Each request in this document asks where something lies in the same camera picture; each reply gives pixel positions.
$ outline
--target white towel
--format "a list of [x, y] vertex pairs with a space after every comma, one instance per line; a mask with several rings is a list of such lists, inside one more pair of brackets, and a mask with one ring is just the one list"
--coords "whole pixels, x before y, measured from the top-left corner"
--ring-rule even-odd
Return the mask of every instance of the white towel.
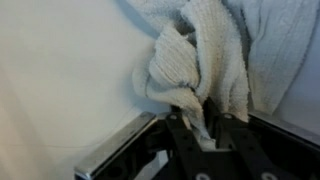
[[251, 42], [248, 74], [253, 108], [271, 115], [303, 63], [319, 0], [224, 3], [238, 21], [242, 37], [249, 37]]
[[202, 104], [247, 120], [249, 92], [241, 37], [219, 0], [129, 0], [157, 31], [155, 55], [133, 73], [135, 91], [180, 107], [207, 134]]

